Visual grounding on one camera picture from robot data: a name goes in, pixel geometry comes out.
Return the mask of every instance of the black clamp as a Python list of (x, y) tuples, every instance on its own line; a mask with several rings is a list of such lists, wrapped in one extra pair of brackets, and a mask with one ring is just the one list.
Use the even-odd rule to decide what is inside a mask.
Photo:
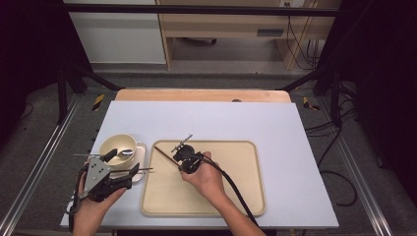
[[(72, 198), (73, 205), (70, 207), (70, 210), (66, 210), (66, 213), (69, 214), (70, 232), (73, 232), (74, 228), (74, 215), (80, 207), (81, 201), (85, 198), (89, 198), (95, 202), (102, 202), (119, 189), (132, 188), (132, 178), (138, 174), (140, 163), (137, 163), (129, 170), (127, 175), (114, 179), (110, 178), (110, 173), (114, 171), (114, 169), (104, 162), (109, 161), (116, 156), (117, 153), (117, 148), (115, 148), (106, 155), (100, 157), (91, 156), (89, 163), (81, 168), (76, 182), (74, 197)], [(81, 181), (84, 181), (84, 188), (83, 191), (79, 193)]]

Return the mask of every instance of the black cable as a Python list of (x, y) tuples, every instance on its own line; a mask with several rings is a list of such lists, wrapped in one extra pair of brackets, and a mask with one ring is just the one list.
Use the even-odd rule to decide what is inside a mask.
[(338, 136), (340, 135), (340, 132), (341, 132), (341, 126), (338, 129), (337, 134), (334, 137), (334, 139), (330, 142), (330, 144), (326, 148), (325, 152), (322, 154), (322, 157), (320, 157), (319, 162), (317, 163), (317, 167), (320, 167), (320, 165), (322, 164), (323, 160), (325, 159), (326, 154), (328, 153), (328, 151), (330, 150), (331, 146), (333, 146), (334, 142), (337, 140)]
[(286, 36), (286, 39), (285, 39), (285, 41), (287, 43), (287, 46), (288, 46), (288, 50), (291, 52), (292, 56), (294, 57), (295, 63), (297, 64), (297, 66), (300, 69), (302, 69), (302, 70), (311, 70), (311, 69), (307, 69), (307, 68), (301, 67), (300, 64), (298, 63), (297, 57), (295, 56), (294, 52), (291, 50), (291, 46), (289, 45), (289, 30), (290, 30), (290, 26), (291, 26), (291, 21), (290, 21), (290, 17), (288, 16), (288, 25), (287, 25), (287, 32), (286, 32), (287, 36)]
[[(355, 110), (356, 108), (351, 108), (351, 109), (349, 109), (349, 110), (347, 110), (345, 113), (343, 113), (343, 114), (341, 114), (340, 115), (340, 118), (343, 118), (343, 117), (345, 117), (346, 115), (349, 115), (350, 113), (353, 113), (353, 111)], [(327, 129), (330, 125), (332, 125), (332, 121), (330, 121), (330, 122), (326, 122), (326, 123), (324, 123), (324, 124), (322, 124), (322, 125), (319, 125), (319, 126), (316, 126), (316, 127), (311, 127), (311, 128), (306, 128), (305, 129), (305, 131), (306, 131), (306, 134), (307, 135), (309, 135), (309, 134), (313, 134), (313, 133), (315, 133), (315, 132), (318, 132), (318, 131), (320, 131), (320, 130), (325, 130), (325, 129)]]
[(333, 174), (333, 175), (336, 175), (336, 176), (344, 179), (347, 183), (349, 183), (350, 187), (352, 187), (352, 189), (353, 189), (354, 197), (353, 197), (352, 202), (350, 202), (348, 204), (339, 204), (339, 203), (333, 201), (333, 203), (334, 203), (335, 206), (339, 206), (339, 207), (351, 207), (351, 206), (353, 206), (356, 203), (356, 201), (358, 200), (358, 192), (357, 192), (357, 190), (355, 188), (355, 185), (353, 185), (353, 183), (348, 178), (346, 178), (342, 174), (339, 174), (337, 172), (330, 171), (330, 170), (321, 170), (320, 173), (321, 174)]
[(251, 221), (254, 222), (254, 224), (259, 227), (259, 224), (258, 224), (257, 220), (252, 215), (252, 212), (249, 210), (249, 207), (246, 204), (245, 200), (243, 199), (242, 195), (240, 194), (239, 189), (237, 188), (236, 184), (233, 182), (232, 178), (230, 178), (230, 176), (225, 171), (223, 171), (213, 160), (211, 160), (208, 156), (206, 156), (204, 154), (203, 154), (203, 158), (198, 158), (197, 156), (193, 156), (193, 155), (186, 155), (186, 154), (183, 154), (183, 155), (187, 156), (187, 157), (192, 157), (192, 158), (195, 158), (195, 159), (199, 159), (199, 160), (211, 165), (216, 170), (218, 170), (221, 173), (221, 175), (227, 180), (227, 182), (230, 184), (230, 186), (232, 187), (232, 189), (235, 192), (237, 198), (239, 199), (240, 204), (245, 209), (245, 211), (248, 214)]
[[(304, 34), (304, 32), (306, 31), (307, 24), (308, 24), (309, 20), (310, 20), (310, 17), (308, 17), (308, 18), (307, 18), (307, 21), (306, 21), (306, 23), (304, 24), (303, 30), (301, 31), (301, 35), (303, 35), (303, 34)], [(297, 46), (298, 46), (298, 48), (300, 48), (301, 55), (303, 56), (303, 58), (304, 58), (304, 60), (307, 62), (307, 64), (309, 64), (310, 66), (312, 66), (312, 69), (303, 68), (303, 67), (301, 67), (301, 66), (300, 66), (300, 64), (298, 63), (298, 60), (297, 60), (297, 58), (295, 57), (295, 54), (293, 53), (293, 51), (291, 50), (291, 46), (289, 45), (289, 41), (288, 41), (288, 38), (289, 38), (288, 32), (289, 32), (289, 30), (291, 30), (291, 33), (292, 33), (292, 35), (294, 36), (295, 41), (297, 42)], [(306, 58), (306, 56), (304, 55), (304, 52), (303, 52), (303, 50), (302, 50), (302, 48), (301, 48), (301, 43), (300, 43), (300, 41), (298, 41), (297, 36), (296, 36), (296, 35), (295, 35), (295, 33), (294, 33), (294, 30), (293, 30), (293, 28), (292, 28), (292, 26), (291, 26), (291, 17), (290, 17), (290, 16), (288, 16), (288, 25), (287, 25), (287, 33), (286, 33), (286, 43), (287, 43), (287, 46), (288, 46), (289, 51), (291, 52), (292, 56), (294, 57), (294, 61), (295, 61), (295, 63), (297, 64), (297, 66), (298, 66), (300, 69), (302, 69), (302, 70), (314, 70), (314, 66), (310, 63), (310, 61), (309, 61), (309, 60)]]

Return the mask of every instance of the black stand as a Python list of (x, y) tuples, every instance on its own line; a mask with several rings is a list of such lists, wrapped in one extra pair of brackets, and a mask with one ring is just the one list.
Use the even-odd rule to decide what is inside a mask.
[[(332, 36), (340, 37), (340, 35), (343, 33), (343, 29), (346, 27), (348, 27), (349, 30), (347, 31), (347, 33), (342, 35), (342, 39), (335, 39), (335, 41), (337, 41), (338, 43), (336, 44), (336, 46), (333, 47), (334, 50), (328, 54), (327, 58), (321, 58), (319, 66), (315, 71), (311, 72), (310, 74), (304, 76), (303, 78), (295, 81), (294, 83), (284, 88), (277, 88), (276, 90), (291, 91), (311, 80), (317, 80), (317, 83), (313, 88), (315, 96), (325, 95), (326, 92), (331, 88), (330, 118), (336, 127), (340, 127), (341, 119), (338, 107), (338, 98), (340, 93), (340, 70), (342, 65), (344, 64), (345, 59), (347, 58), (347, 55), (350, 54), (349, 50), (353, 49), (351, 46), (349, 46), (355, 40), (353, 33), (357, 30), (358, 25), (363, 20), (363, 17), (367, 13), (368, 9), (371, 7), (373, 2), (374, 0), (368, 0), (367, 5), (362, 5), (361, 8), (363, 10), (359, 12), (360, 14), (358, 15), (358, 17), (352, 16), (354, 17), (354, 23), (351, 26), (347, 26), (348, 22), (346, 21), (346, 19), (335, 19), (330, 34), (328, 36), (329, 38), (331, 38)], [(357, 8), (358, 6), (361, 6), (361, 4), (364, 3), (355, 0), (344, 0), (340, 8), (342, 9), (346, 7), (346, 5), (350, 5), (350, 8)]]

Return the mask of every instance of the white bowl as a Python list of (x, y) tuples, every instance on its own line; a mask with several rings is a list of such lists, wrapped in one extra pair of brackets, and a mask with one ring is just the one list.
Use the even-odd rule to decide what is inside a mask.
[(107, 161), (106, 164), (111, 166), (113, 169), (123, 169), (129, 167), (136, 153), (135, 138), (125, 134), (112, 136), (101, 144), (99, 154), (108, 154), (111, 150), (115, 148), (117, 148), (117, 152), (120, 152), (124, 149), (131, 149), (133, 151), (133, 154), (128, 158), (121, 158), (116, 155), (109, 161)]

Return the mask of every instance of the black pole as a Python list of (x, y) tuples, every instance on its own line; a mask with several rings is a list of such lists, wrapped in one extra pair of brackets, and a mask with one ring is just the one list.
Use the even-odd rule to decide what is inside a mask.
[(190, 5), (44, 4), (43, 7), (84, 13), (157, 13), (252, 16), (340, 17), (351, 13), (334, 8), (280, 8)]
[(58, 98), (59, 98), (59, 118), (58, 124), (64, 120), (67, 115), (68, 103), (67, 103), (67, 87), (64, 77), (64, 68), (61, 65), (58, 69)]

